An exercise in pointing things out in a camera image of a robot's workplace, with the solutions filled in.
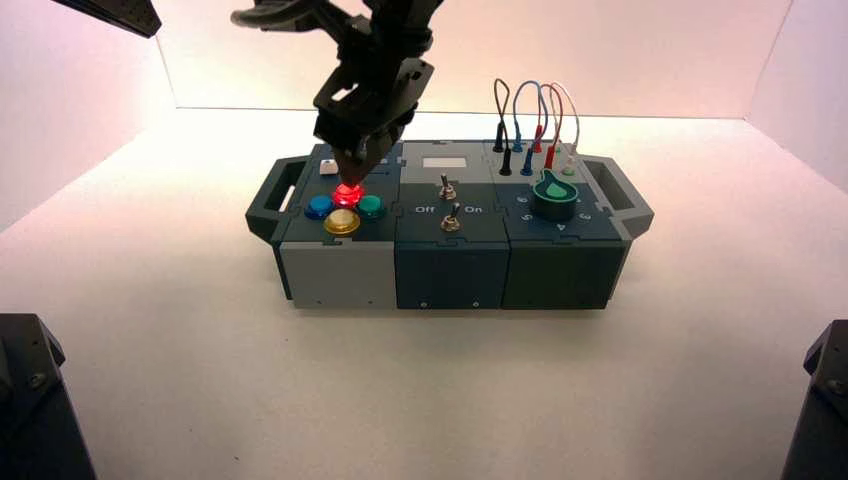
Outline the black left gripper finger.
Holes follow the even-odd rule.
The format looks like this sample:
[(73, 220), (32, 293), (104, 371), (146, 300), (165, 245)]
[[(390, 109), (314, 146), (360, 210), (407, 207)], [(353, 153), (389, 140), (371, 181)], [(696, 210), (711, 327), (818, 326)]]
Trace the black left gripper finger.
[(150, 0), (103, 0), (108, 21), (125, 30), (159, 30), (161, 19)]
[(88, 15), (94, 19), (103, 21), (109, 25), (120, 28), (124, 31), (133, 33), (143, 38), (151, 38), (154, 36), (154, 30), (125, 30), (120, 26), (110, 23), (105, 15), (105, 11), (99, 6), (99, 2), (103, 0), (55, 0), (56, 3), (65, 7), (71, 8), (77, 12)]

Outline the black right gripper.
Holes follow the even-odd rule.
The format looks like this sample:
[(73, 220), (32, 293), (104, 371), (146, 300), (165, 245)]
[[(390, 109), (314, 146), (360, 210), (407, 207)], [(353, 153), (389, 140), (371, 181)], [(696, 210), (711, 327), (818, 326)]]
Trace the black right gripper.
[(386, 91), (337, 67), (314, 98), (314, 135), (331, 145), (341, 182), (358, 185), (378, 165), (411, 122), (434, 66), (407, 58)]

